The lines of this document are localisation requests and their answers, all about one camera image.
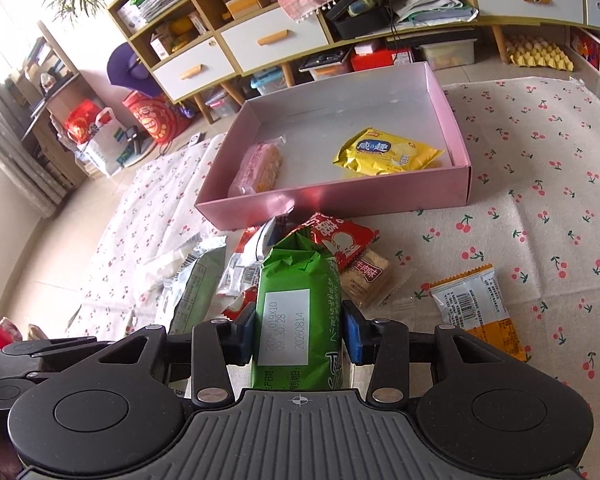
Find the yellow egg tray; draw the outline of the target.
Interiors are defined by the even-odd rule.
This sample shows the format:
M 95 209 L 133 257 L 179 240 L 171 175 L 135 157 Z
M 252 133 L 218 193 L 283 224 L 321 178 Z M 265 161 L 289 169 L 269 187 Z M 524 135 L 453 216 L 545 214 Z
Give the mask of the yellow egg tray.
M 509 61 L 518 67 L 547 67 L 571 73 L 574 64 L 566 52 L 543 37 L 509 35 L 505 37 Z

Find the pink rice cake packet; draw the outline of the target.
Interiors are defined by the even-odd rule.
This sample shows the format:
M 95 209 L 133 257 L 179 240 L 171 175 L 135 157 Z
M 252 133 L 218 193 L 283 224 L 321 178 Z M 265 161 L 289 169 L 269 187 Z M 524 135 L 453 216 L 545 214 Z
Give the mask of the pink rice cake packet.
M 283 163 L 282 147 L 285 143 L 285 138 L 279 136 L 250 146 L 228 188 L 227 196 L 246 196 L 271 191 Z

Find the clear white rice bar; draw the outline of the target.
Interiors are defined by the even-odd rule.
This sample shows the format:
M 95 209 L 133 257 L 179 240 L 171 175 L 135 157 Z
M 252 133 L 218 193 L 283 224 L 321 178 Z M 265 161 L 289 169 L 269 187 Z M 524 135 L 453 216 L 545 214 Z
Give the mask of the clear white rice bar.
M 173 252 L 156 261 L 156 283 L 164 284 L 195 263 L 209 263 L 212 271 L 220 275 L 224 268 L 226 237 L 224 235 L 189 237 Z

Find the cherry print floor cloth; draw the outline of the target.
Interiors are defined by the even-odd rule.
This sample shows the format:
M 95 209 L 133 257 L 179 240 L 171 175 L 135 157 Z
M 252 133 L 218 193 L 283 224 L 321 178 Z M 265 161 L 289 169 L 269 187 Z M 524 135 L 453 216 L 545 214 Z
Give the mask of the cherry print floor cloth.
M 594 415 L 580 461 L 600 479 L 600 101 L 578 82 L 522 78 L 445 90 L 471 159 L 469 203 L 366 217 L 399 288 L 365 309 L 412 330 L 441 320 L 430 286 L 488 264 L 521 357 L 577 390 Z M 225 136 L 143 166 L 96 252 L 67 332 L 116 340 L 170 322 L 148 263 L 212 225 L 195 200 Z

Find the biscuit packet clear wrap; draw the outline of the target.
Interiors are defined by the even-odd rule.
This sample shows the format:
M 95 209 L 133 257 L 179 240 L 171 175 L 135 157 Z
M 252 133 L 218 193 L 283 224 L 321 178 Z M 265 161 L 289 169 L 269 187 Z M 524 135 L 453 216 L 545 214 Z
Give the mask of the biscuit packet clear wrap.
M 340 273 L 343 295 L 359 309 L 377 306 L 393 286 L 393 266 L 389 260 L 366 249 Z

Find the wooden TV cabinet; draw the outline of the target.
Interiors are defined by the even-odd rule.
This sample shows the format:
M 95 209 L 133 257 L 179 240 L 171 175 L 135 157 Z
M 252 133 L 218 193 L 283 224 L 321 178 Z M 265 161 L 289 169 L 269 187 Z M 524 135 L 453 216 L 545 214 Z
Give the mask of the wooden TV cabinet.
M 600 31 L 600 0 L 112 0 L 109 14 L 174 103 L 238 76 L 368 38 L 457 26 L 561 24 Z

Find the white shopping bag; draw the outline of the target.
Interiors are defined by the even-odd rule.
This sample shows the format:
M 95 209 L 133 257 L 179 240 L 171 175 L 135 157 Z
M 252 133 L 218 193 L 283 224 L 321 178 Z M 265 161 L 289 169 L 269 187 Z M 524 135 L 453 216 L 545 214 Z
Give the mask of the white shopping bag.
M 116 174 L 133 154 L 128 129 L 110 107 L 101 110 L 90 127 L 90 138 L 80 145 L 82 154 L 105 176 Z

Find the red storage box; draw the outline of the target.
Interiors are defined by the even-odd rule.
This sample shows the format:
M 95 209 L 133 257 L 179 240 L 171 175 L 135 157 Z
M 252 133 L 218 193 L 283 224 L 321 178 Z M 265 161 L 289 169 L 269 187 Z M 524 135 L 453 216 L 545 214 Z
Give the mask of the red storage box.
M 375 68 L 411 64 L 414 62 L 414 55 L 410 48 L 397 51 L 380 49 L 364 55 L 358 55 L 353 52 L 350 57 L 350 62 L 355 72 L 362 72 L 362 70 L 374 70 Z

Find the black open case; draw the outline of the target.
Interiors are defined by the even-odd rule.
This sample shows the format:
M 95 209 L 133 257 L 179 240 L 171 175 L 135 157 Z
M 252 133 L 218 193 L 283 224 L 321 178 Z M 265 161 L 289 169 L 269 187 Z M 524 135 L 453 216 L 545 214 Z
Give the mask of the black open case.
M 327 24 L 342 40 L 354 39 L 389 27 L 389 0 L 339 0 L 325 14 Z

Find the red cartoon barrel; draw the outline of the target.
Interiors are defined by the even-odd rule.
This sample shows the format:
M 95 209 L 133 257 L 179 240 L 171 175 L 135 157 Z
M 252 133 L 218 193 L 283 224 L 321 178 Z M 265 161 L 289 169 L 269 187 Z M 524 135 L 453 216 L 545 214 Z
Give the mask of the red cartoon barrel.
M 142 92 L 132 91 L 122 104 L 158 144 L 173 141 L 192 123 L 192 118 L 163 94 L 151 98 Z

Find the yellow snack bag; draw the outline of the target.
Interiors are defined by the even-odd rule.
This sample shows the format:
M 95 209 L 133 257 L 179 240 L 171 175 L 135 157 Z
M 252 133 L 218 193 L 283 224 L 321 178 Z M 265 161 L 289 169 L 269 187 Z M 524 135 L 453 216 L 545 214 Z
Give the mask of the yellow snack bag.
M 429 144 L 370 127 L 344 142 L 332 163 L 376 177 L 426 169 L 443 153 Z

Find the orange and white sachet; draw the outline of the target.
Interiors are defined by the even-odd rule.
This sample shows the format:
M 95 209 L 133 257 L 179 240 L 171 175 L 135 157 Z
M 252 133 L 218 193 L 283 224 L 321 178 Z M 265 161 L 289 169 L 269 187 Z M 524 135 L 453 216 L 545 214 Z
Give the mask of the orange and white sachet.
M 237 297 L 244 290 L 257 285 L 262 261 L 260 229 L 245 229 L 228 259 L 216 292 L 220 296 Z

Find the red snack bag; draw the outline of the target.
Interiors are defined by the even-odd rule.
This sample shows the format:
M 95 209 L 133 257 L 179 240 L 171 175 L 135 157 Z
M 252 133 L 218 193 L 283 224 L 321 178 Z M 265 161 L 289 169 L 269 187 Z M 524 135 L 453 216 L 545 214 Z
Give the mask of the red snack bag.
M 232 302 L 222 311 L 222 315 L 230 321 L 235 321 L 246 307 L 257 301 L 257 296 L 257 286 L 247 288 L 232 300 Z
M 301 223 L 299 230 L 335 257 L 340 272 L 362 255 L 376 237 L 375 231 L 367 226 L 320 212 Z

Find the green snack bag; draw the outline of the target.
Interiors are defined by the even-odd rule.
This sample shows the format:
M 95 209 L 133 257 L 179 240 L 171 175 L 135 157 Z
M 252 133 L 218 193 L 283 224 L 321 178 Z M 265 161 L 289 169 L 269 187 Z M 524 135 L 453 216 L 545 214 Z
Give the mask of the green snack bag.
M 260 272 L 251 387 L 340 388 L 340 307 L 336 258 L 309 229 L 275 244 Z

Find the long silver snack bar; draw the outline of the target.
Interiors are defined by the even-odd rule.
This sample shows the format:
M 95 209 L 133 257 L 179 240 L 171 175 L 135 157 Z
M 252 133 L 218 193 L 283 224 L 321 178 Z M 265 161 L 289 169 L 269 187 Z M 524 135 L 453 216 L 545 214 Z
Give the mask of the long silver snack bar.
M 211 307 L 224 271 L 226 246 L 196 247 L 184 260 L 172 282 L 174 312 L 170 335 L 188 334 L 201 323 Z

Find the orange barcode snack packet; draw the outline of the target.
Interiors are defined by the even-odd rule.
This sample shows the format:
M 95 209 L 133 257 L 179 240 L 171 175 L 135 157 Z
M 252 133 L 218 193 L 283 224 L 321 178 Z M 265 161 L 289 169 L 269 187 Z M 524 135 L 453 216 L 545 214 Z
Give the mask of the orange barcode snack packet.
M 519 361 L 526 360 L 492 264 L 435 282 L 429 293 L 444 324 L 459 327 Z

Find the purple hat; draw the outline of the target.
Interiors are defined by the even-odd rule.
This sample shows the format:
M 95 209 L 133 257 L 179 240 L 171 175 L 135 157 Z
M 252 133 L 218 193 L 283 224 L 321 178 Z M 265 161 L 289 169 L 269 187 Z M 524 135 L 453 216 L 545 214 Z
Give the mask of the purple hat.
M 150 71 L 126 42 L 117 46 L 110 54 L 107 76 L 113 86 L 137 91 L 150 98 L 162 93 Z

